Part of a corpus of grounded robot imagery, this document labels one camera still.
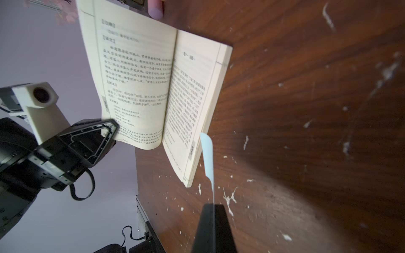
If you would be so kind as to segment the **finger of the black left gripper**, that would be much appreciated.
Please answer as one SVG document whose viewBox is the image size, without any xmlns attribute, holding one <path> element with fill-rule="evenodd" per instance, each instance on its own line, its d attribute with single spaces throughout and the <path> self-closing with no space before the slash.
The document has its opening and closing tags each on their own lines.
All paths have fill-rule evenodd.
<svg viewBox="0 0 405 253">
<path fill-rule="evenodd" d="M 57 137 L 87 168 L 92 168 L 115 145 L 118 130 L 119 124 L 114 119 L 86 119 L 60 132 Z"/>
</svg>

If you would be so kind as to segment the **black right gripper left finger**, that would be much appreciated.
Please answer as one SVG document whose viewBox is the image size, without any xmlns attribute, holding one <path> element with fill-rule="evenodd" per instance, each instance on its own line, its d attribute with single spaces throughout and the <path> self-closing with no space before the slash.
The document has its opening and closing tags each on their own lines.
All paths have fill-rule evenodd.
<svg viewBox="0 0 405 253">
<path fill-rule="evenodd" d="M 192 253 L 215 252 L 215 205 L 207 203 L 200 214 Z"/>
</svg>

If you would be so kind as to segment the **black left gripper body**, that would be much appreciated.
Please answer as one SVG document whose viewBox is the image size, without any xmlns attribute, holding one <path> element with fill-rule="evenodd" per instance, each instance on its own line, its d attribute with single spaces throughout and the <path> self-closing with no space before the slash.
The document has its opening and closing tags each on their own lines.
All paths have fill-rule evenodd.
<svg viewBox="0 0 405 253">
<path fill-rule="evenodd" d="M 90 150 L 80 150 L 80 143 L 69 145 L 62 136 L 38 144 L 34 134 L 10 118 L 1 119 L 1 186 L 12 193 L 38 193 L 52 188 L 63 191 L 87 173 L 95 185 L 87 162 Z"/>
</svg>

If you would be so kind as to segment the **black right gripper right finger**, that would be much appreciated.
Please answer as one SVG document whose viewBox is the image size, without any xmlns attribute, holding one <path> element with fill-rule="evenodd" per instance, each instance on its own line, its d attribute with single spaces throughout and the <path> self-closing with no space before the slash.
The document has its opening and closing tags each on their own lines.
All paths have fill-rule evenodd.
<svg viewBox="0 0 405 253">
<path fill-rule="evenodd" d="M 237 253 L 225 207 L 218 204 L 215 204 L 215 252 Z"/>
</svg>

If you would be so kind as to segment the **dark blue book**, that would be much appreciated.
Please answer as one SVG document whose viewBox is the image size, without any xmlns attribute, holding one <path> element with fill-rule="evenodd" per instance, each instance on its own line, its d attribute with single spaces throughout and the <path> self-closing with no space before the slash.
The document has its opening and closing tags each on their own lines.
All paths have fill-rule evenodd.
<svg viewBox="0 0 405 253">
<path fill-rule="evenodd" d="M 233 48 L 111 1 L 76 5 L 102 117 L 119 124 L 115 139 L 163 146 L 191 187 Z"/>
</svg>

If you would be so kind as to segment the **blue sticky note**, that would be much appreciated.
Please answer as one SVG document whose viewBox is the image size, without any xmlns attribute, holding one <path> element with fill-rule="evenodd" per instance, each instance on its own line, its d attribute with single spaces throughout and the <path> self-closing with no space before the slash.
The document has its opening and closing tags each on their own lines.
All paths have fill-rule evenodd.
<svg viewBox="0 0 405 253">
<path fill-rule="evenodd" d="M 215 178 L 214 178 L 214 149 L 212 139 L 205 133 L 200 134 L 201 148 L 205 165 L 205 176 L 211 182 L 212 201 L 215 203 Z"/>
</svg>

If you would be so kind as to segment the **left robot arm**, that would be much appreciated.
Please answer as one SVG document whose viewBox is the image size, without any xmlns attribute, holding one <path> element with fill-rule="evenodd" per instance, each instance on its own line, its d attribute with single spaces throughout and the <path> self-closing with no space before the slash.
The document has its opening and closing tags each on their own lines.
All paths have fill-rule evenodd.
<svg viewBox="0 0 405 253">
<path fill-rule="evenodd" d="M 94 167 L 116 144 L 119 124 L 115 120 L 82 120 L 38 144 L 34 134 L 10 118 L 1 119 L 1 236 L 23 217 L 39 192 L 69 188 L 78 197 L 74 183 L 84 173 L 96 183 Z"/>
</svg>

